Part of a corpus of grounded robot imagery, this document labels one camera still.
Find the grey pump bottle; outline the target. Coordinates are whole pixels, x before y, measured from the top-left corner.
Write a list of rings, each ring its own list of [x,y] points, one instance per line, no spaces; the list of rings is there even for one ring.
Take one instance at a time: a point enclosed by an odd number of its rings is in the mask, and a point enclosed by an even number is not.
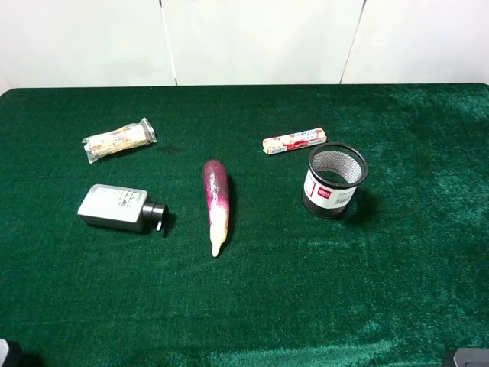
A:
[[[160,232],[168,213],[168,206],[153,203],[146,190],[104,184],[93,185],[77,211],[91,226],[130,232],[153,226]]]

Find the dark object bottom right corner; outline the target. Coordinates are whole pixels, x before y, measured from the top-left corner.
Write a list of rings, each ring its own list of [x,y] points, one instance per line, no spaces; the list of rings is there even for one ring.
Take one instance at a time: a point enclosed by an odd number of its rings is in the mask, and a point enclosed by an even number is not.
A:
[[[489,348],[450,349],[443,361],[443,367],[488,367]]]

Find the dark object corner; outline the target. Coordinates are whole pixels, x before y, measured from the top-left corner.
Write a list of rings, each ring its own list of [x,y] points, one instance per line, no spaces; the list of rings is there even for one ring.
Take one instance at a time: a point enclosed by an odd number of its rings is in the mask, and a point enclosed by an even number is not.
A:
[[[26,355],[24,354],[19,343],[0,339],[0,366],[1,367],[19,367],[25,366]]]
[[[488,367],[489,348],[450,349],[443,361],[443,367]]]

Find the dark object bottom left corner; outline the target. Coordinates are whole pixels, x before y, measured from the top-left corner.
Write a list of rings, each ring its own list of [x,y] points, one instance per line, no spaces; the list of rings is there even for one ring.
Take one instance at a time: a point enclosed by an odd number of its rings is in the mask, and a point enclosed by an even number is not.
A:
[[[25,366],[26,355],[24,354],[19,343],[0,339],[0,366],[1,367],[19,367]]]

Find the purple white eggplant toy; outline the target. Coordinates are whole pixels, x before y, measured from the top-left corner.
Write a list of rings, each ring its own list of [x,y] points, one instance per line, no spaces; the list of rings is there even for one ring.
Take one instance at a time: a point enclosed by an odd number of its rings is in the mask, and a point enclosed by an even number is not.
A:
[[[224,164],[218,160],[207,161],[202,175],[209,214],[212,256],[217,258],[228,235],[230,213],[228,175]]]

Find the black mesh pen cup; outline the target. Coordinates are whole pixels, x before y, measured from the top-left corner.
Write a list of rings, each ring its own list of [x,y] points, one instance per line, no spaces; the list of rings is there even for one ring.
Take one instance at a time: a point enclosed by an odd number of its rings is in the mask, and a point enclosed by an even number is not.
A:
[[[368,164],[358,150],[340,142],[318,145],[308,157],[303,205],[319,218],[338,217],[367,175]]]

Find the clear wrapped snack bar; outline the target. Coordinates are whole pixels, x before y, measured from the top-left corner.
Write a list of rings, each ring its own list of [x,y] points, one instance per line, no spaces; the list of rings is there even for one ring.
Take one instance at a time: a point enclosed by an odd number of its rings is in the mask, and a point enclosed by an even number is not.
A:
[[[157,136],[150,122],[143,118],[116,130],[92,135],[82,140],[88,162],[93,164],[100,158],[123,150],[157,143]]]

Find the green velvet table cloth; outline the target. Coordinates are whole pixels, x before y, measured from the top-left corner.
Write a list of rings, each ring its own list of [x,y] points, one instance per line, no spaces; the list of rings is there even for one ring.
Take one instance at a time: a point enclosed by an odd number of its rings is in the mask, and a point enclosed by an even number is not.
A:
[[[157,143],[88,162],[84,138],[143,118]],[[368,164],[335,218],[302,201],[318,145],[263,152],[313,128]],[[230,200],[217,258],[210,160]],[[87,224],[95,184],[146,190],[164,227]],[[1,335],[25,366],[436,366],[486,347],[487,85],[5,93]]]

